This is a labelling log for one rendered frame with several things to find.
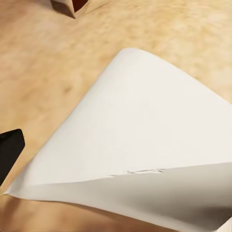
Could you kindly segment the paper coffee filter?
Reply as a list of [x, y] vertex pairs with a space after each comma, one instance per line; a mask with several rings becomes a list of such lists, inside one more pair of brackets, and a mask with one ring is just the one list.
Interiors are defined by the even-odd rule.
[[121, 49], [3, 194], [215, 232], [232, 218], [232, 104]]

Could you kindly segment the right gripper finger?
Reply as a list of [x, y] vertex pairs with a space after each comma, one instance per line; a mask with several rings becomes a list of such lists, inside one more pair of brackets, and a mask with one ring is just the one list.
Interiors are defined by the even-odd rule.
[[0, 186], [25, 148], [21, 129], [0, 134]]

